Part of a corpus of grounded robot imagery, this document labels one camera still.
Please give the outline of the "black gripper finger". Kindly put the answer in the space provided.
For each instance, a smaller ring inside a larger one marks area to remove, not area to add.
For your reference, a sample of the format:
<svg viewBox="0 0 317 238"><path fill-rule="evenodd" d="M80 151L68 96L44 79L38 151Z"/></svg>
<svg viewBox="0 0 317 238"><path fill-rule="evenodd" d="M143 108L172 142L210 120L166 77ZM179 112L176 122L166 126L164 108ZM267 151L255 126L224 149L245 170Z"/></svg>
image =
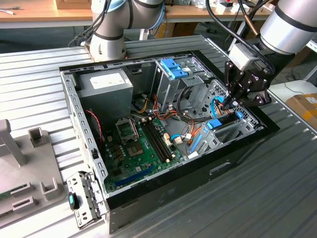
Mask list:
<svg viewBox="0 0 317 238"><path fill-rule="evenodd" d="M242 94L236 94L233 97L233 100L242 107L259 107L270 104L272 102L272 99L267 90L251 93L246 91Z"/></svg>
<svg viewBox="0 0 317 238"><path fill-rule="evenodd" d="M226 97L223 101L223 108L229 109L236 101L239 103L245 96L245 88L242 84L244 72L237 68L233 62L225 62L224 85L227 88Z"/></svg>

